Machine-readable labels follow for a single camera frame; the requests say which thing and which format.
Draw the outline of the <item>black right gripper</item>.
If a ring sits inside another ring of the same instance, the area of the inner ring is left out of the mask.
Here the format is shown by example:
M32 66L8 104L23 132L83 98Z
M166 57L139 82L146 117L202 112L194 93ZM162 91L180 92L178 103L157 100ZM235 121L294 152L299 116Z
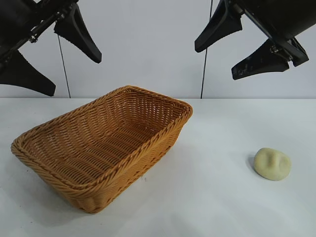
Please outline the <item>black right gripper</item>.
M233 79L256 74L284 72L309 60L296 36L316 23L314 0L221 0L208 24L195 40L202 52L220 39L242 30L246 15L267 40L251 55L232 67Z

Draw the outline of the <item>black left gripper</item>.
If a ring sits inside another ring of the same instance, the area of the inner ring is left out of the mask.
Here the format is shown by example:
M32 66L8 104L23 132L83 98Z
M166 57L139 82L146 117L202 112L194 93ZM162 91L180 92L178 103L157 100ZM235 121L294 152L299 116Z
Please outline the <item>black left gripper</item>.
M0 83L53 96L56 85L18 51L37 42L53 23L54 32L80 49L95 63L102 53L94 43L76 0L2 0L0 2Z

